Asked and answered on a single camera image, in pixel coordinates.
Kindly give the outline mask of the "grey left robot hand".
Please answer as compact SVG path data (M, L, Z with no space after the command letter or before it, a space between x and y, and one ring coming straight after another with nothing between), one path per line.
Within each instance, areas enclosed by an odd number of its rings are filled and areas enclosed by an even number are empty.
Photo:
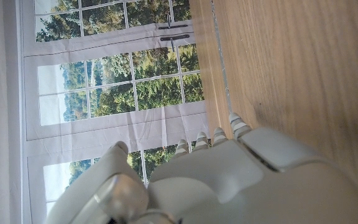
M55 202L47 223L358 223L358 186L332 161L270 128L229 117L213 142L159 165L149 183L119 141Z

